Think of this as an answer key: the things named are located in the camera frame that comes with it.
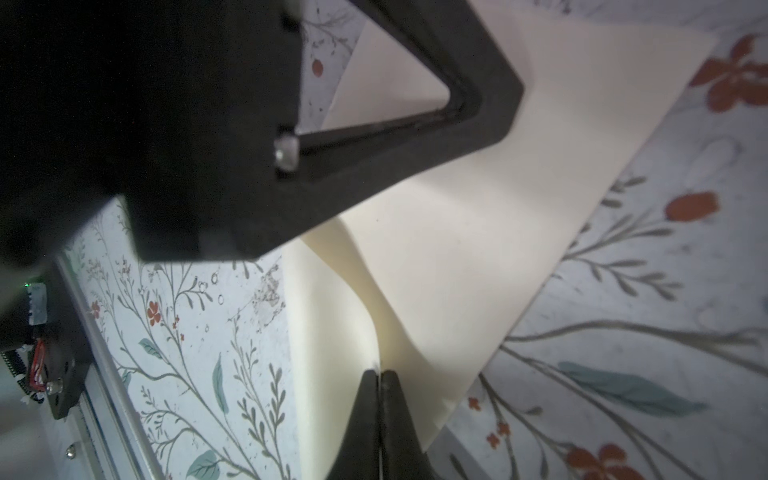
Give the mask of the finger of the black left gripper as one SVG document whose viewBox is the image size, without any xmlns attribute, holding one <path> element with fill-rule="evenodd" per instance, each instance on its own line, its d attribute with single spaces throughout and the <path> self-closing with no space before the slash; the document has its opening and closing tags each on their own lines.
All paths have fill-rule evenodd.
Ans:
<svg viewBox="0 0 768 480">
<path fill-rule="evenodd" d="M 277 175 L 280 247 L 416 174 L 499 143 L 524 86 L 467 1 L 357 1 L 449 91 L 438 110 L 299 137 L 299 163 Z"/>
</svg>

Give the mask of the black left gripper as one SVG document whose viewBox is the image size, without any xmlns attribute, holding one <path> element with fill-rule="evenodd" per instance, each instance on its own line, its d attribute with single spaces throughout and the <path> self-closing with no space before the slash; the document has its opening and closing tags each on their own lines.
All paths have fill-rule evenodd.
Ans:
<svg viewBox="0 0 768 480">
<path fill-rule="evenodd" d="M 5 1 L 1 266 L 39 270 L 110 199 L 148 260 L 299 235 L 275 141 L 298 122 L 287 1 Z"/>
</svg>

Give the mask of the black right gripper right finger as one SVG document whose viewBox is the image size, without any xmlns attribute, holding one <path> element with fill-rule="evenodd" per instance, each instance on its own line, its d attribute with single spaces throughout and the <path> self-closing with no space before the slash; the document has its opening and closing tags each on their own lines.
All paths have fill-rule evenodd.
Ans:
<svg viewBox="0 0 768 480">
<path fill-rule="evenodd" d="M 392 370 L 380 376 L 379 439 L 381 479 L 434 478 L 421 449 L 400 379 Z"/>
</svg>

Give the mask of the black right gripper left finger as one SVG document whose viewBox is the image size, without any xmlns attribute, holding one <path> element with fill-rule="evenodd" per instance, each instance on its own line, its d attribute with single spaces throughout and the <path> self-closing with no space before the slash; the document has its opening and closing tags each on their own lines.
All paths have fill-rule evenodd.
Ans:
<svg viewBox="0 0 768 480">
<path fill-rule="evenodd" d="M 363 372 L 349 421 L 328 480 L 379 478 L 379 375 Z"/>
</svg>

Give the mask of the cream square paper sheet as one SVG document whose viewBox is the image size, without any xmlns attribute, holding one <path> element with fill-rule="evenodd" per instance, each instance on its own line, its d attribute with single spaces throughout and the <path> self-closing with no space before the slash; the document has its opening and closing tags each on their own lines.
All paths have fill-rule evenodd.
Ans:
<svg viewBox="0 0 768 480">
<path fill-rule="evenodd" d="M 474 1 L 518 71 L 501 142 L 281 250 L 301 475 L 323 479 L 362 373 L 395 371 L 427 448 L 717 43 Z"/>
</svg>

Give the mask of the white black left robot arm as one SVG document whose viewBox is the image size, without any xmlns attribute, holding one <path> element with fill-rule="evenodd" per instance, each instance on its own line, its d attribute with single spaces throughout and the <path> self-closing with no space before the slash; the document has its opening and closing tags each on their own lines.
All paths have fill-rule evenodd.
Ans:
<svg viewBox="0 0 768 480">
<path fill-rule="evenodd" d="M 468 2 L 358 8 L 444 105 L 299 132 L 298 1 L 2 3 L 1 347 L 42 348 L 56 417 L 92 355 L 52 266 L 113 198 L 144 260 L 249 260 L 509 132 L 524 86 Z"/>
</svg>

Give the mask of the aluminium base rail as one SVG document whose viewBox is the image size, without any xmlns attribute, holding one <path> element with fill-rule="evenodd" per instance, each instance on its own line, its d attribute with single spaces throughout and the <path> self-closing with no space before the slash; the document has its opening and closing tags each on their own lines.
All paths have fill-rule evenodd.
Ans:
<svg viewBox="0 0 768 480">
<path fill-rule="evenodd" d="M 60 254 L 56 259 L 56 265 L 78 310 L 81 324 L 91 347 L 96 369 L 102 379 L 102 383 L 105 385 L 110 406 L 118 418 L 117 423 L 127 434 L 128 450 L 137 462 L 138 470 L 140 471 L 139 478 L 164 479 L 165 475 L 162 467 L 152 450 L 139 415 L 134 409 L 126 387 L 115 367 L 107 343 L 99 331 L 96 320 L 90 314 L 90 307 L 87 305 L 67 257 L 64 254 Z"/>
</svg>

